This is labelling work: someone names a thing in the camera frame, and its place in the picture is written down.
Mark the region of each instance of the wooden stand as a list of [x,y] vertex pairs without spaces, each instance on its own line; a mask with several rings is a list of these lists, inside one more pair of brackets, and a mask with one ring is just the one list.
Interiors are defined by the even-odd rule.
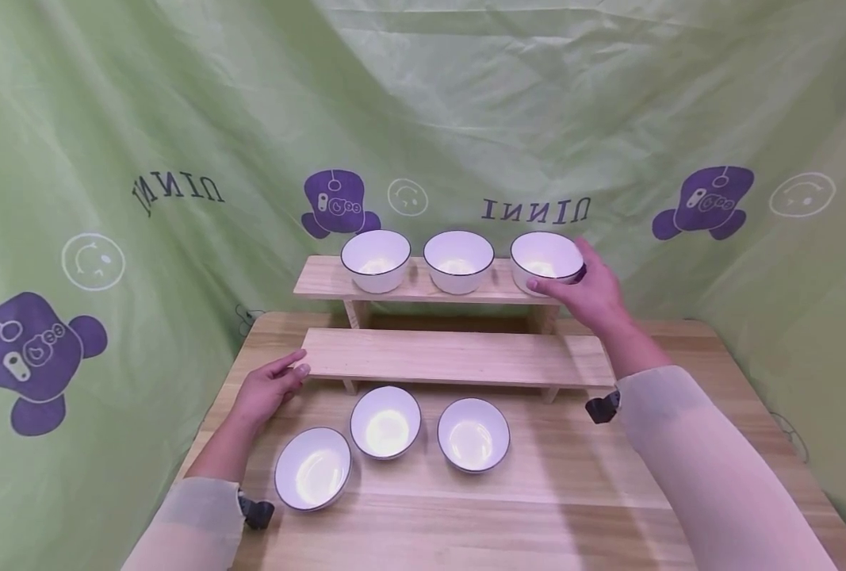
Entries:
[[[410,258],[399,288],[375,295],[356,287],[336,256],[306,261],[294,293],[313,300],[343,300],[350,329],[309,329],[302,347],[312,355],[312,376],[342,379],[350,395],[361,380],[460,385],[537,386],[553,402],[560,389],[613,387],[603,345],[589,335],[556,335],[560,305],[524,293],[511,263],[497,259],[479,289],[444,293],[421,258]],[[371,301],[529,305],[530,333],[378,331],[369,329]]]

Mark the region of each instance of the person's left hand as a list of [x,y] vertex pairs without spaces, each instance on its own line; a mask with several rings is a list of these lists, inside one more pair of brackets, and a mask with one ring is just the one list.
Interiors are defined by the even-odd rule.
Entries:
[[229,416],[264,424],[277,412],[280,404],[289,402],[302,389],[302,380],[311,367],[306,363],[295,368],[291,365],[305,356],[306,351],[299,349],[250,372],[239,389]]

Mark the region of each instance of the white circle outline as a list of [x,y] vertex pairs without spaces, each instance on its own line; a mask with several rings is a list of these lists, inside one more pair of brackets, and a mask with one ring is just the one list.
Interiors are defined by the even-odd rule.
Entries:
[[[98,288],[86,287],[85,285],[82,285],[78,281],[76,281],[74,279],[74,276],[71,275],[70,271],[67,270],[67,249],[70,247],[71,244],[73,244],[73,242],[75,242],[76,240],[80,240],[81,238],[103,239],[106,242],[109,242],[109,244],[111,244],[112,246],[114,246],[118,254],[121,256],[121,272],[118,272],[118,277],[115,278],[115,280],[112,280],[108,285],[101,286]],[[70,280],[71,283],[85,291],[103,291],[105,289],[114,287],[115,284],[121,281],[121,277],[124,276],[125,266],[126,263],[124,263],[124,252],[121,251],[121,248],[118,247],[118,245],[115,243],[115,240],[110,239],[108,236],[97,234],[96,232],[84,232],[83,234],[78,234],[74,236],[74,238],[69,239],[66,244],[64,244],[64,247],[61,248],[61,270],[63,270],[64,275],[67,276],[68,280]]]
[[[391,197],[391,191],[394,188],[394,185],[397,185],[398,182],[400,182],[400,187],[397,188],[397,190],[408,186],[423,193],[423,197],[425,197],[425,206],[423,206],[422,210],[418,211],[416,214],[406,214],[406,212],[401,212],[397,209],[397,206],[394,205],[393,199]],[[429,209],[429,194],[425,193],[425,189],[422,186],[419,186],[418,182],[413,182],[409,178],[395,178],[393,182],[391,182],[391,185],[388,185],[388,205],[391,206],[391,210],[397,212],[397,214],[401,215],[402,217],[417,217],[418,215],[423,214],[423,212]]]
[[[819,210],[815,210],[815,211],[809,212],[807,214],[787,214],[785,212],[778,212],[775,209],[775,197],[777,196],[778,192],[781,192],[785,186],[788,186],[789,182],[794,182],[798,178],[802,178],[802,177],[805,177],[805,176],[814,176],[814,177],[817,177],[820,180],[824,180],[828,183],[828,186],[832,189],[832,193],[829,195],[828,200],[825,201],[825,204],[820,206]],[[811,216],[817,215],[817,214],[819,214],[819,212],[825,210],[826,206],[828,206],[829,204],[832,203],[832,199],[835,198],[835,194],[837,192],[838,192],[838,187],[835,186],[835,181],[833,181],[831,178],[829,178],[827,174],[822,174],[822,173],[817,173],[817,172],[795,174],[794,176],[791,176],[786,181],[782,182],[781,185],[778,185],[778,187],[775,188],[775,192],[771,193],[771,196],[768,199],[768,208],[773,213],[775,213],[775,215],[777,215],[779,217],[787,217],[787,218],[811,217]]]

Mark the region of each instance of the sheer sleeve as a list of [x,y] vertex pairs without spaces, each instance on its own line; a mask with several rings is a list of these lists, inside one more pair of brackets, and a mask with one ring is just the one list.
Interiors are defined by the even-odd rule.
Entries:
[[618,386],[627,437],[699,569],[836,568],[775,473],[687,371],[659,367]]
[[122,571],[225,571],[242,539],[235,482],[187,477],[172,486]]

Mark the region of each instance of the purple cartoon character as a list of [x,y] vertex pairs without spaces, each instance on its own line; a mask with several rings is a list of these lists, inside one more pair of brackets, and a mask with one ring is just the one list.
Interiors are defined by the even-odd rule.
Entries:
[[22,436],[54,431],[67,414],[63,392],[80,361],[105,350],[99,320],[79,315],[62,322],[37,293],[25,291],[0,305],[0,387],[19,397],[10,426]]
[[381,229],[378,215],[362,208],[365,185],[360,175],[321,171],[308,177],[304,190],[312,211],[302,215],[302,226],[315,238],[327,238],[332,232],[360,234]]
[[746,212],[737,210],[737,204],[752,188],[753,179],[752,171],[742,167],[709,167],[689,174],[676,210],[653,218],[655,238],[669,240],[695,230],[709,231],[714,240],[730,238],[746,222]]

